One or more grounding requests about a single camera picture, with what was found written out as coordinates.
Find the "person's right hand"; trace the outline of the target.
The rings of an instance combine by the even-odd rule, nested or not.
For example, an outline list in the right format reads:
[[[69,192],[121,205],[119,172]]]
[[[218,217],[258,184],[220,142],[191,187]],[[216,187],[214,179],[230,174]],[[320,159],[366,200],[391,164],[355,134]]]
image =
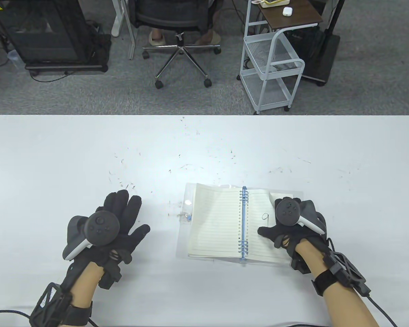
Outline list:
[[[292,269],[299,271],[301,274],[311,273],[306,261],[296,252],[296,246],[301,240],[306,239],[322,253],[329,251],[327,235],[320,235],[306,226],[301,227],[298,224],[284,226],[279,223],[273,227],[259,227],[257,232],[260,236],[271,240],[275,248],[286,249],[287,254],[291,258]]]

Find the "person's left hand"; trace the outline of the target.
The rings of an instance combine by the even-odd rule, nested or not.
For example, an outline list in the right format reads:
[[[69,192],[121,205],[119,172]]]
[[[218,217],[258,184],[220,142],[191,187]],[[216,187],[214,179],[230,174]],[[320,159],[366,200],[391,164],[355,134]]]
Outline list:
[[[121,279],[120,263],[131,263],[133,251],[150,232],[150,226],[143,224],[129,234],[137,220],[141,204],[141,197],[138,195],[130,197],[127,190],[119,190],[107,195],[104,204],[98,207],[95,213],[107,212],[116,217],[119,225],[116,238],[106,245],[84,247],[72,259],[69,258],[69,255],[86,238],[84,228],[89,217],[75,216],[70,219],[67,226],[67,245],[62,257],[72,263],[61,284],[62,290],[70,291],[90,263],[102,268],[102,276],[96,282],[100,288],[108,290],[114,282],[119,282]]]

